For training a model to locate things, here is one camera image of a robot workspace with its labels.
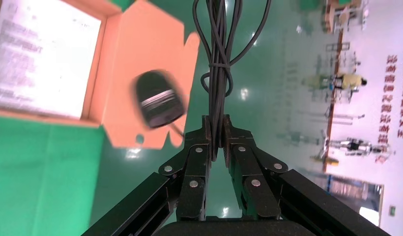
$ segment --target orange cardboard box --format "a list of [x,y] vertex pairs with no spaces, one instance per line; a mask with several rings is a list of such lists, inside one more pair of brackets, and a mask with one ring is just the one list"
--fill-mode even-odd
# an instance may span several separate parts
[[[63,1],[101,20],[81,119],[6,110],[0,110],[0,116],[62,125],[103,125],[118,148],[161,149],[168,133],[173,145],[179,146],[182,137],[169,127],[149,129],[145,125],[131,88],[142,73],[165,71],[188,108],[199,36],[192,33],[185,40],[184,24],[145,0],[137,0],[124,13],[108,0]],[[174,125],[184,131],[185,122],[183,115]],[[138,135],[144,137],[142,144],[136,142]]]

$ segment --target black cable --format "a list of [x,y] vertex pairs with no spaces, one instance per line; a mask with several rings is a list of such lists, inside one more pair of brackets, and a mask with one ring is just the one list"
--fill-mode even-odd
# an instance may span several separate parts
[[[194,0],[193,3],[193,19],[196,25],[197,32],[200,35],[201,42],[207,53],[209,60],[210,71],[201,77],[201,85],[204,90],[209,93],[209,119],[212,138],[212,161],[216,160],[218,148],[222,147],[222,127],[223,114],[225,107],[225,97],[229,96],[233,90],[233,78],[230,73],[230,67],[237,63],[252,47],[258,39],[259,34],[264,28],[268,18],[271,0],[267,0],[265,12],[257,31],[249,41],[248,45],[234,58],[230,59],[232,54],[232,45],[235,37],[236,27],[242,13],[243,0],[234,0],[232,24],[230,26],[229,36],[226,36],[226,7],[225,0],[206,0],[207,12],[210,18],[211,26],[211,49],[207,43],[206,37],[200,27],[197,18],[197,4],[199,0]],[[209,86],[206,85],[205,79],[209,78]]]

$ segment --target white wall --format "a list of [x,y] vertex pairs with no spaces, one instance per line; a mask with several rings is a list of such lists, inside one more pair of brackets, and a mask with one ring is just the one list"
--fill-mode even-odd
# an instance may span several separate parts
[[[388,133],[389,144],[396,154],[384,164],[379,164],[375,163],[375,156],[345,157],[329,150],[329,154],[339,159],[340,163],[338,166],[328,166],[327,172],[384,184],[380,226],[393,236],[403,236],[403,139],[397,138],[403,90],[403,0],[370,0],[366,29],[362,31],[360,27],[351,27],[349,32],[345,32],[344,41],[349,41],[351,46],[346,57],[356,52],[358,60],[362,62],[357,73],[368,80],[368,85],[353,95],[350,104],[335,105],[335,113],[365,114],[366,117],[354,120],[352,126],[334,125],[331,139],[351,136],[377,144],[386,60],[388,55],[398,55],[391,103],[392,121]],[[390,206],[397,208],[394,217],[389,216]]]

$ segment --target green floor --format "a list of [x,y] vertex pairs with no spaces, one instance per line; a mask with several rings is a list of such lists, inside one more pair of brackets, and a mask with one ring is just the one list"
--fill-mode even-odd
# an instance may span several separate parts
[[[129,4],[115,2],[123,9]],[[186,35],[195,30],[193,1],[152,2],[183,21]],[[322,164],[309,158],[320,147],[295,145],[281,136],[295,131],[320,138],[327,126],[324,118],[300,113],[324,113],[328,107],[323,93],[313,98],[300,84],[303,78],[333,70],[328,63],[333,53],[326,51],[326,44],[336,43],[337,35],[322,32],[318,2],[273,0],[255,47],[231,70],[235,87],[226,103],[235,126],[251,130],[260,148],[310,178],[321,173]],[[235,53],[252,37],[264,5],[265,1],[244,3]],[[204,1],[199,15],[202,28],[208,29]],[[201,48],[186,130],[200,128],[201,115],[207,114],[208,96],[199,83],[207,71]],[[79,235],[179,150],[169,141],[162,150],[114,149],[102,129],[0,118],[0,236]],[[212,165],[207,214],[240,216],[222,155]]]

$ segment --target black cable bundle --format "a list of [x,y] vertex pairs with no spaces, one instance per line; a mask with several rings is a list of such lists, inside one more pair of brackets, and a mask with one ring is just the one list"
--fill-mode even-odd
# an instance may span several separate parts
[[[201,42],[206,49],[210,67],[210,71],[201,77],[201,85],[209,93],[212,161],[216,160],[218,148],[222,148],[225,97],[229,96],[233,90],[233,79],[230,73],[230,67],[238,62],[255,43],[265,25],[269,8],[271,6],[271,0],[267,0],[263,18],[251,41],[249,41],[248,45],[241,51],[241,53],[239,53],[239,55],[230,60],[236,27],[242,13],[242,2],[243,0],[234,0],[232,24],[229,36],[227,37],[225,0],[206,0],[212,34],[211,50],[197,18],[197,4],[199,3],[199,0],[194,0],[193,3],[194,23],[196,24],[196,29],[200,35]],[[207,86],[204,81],[207,77],[209,77],[209,86]]]

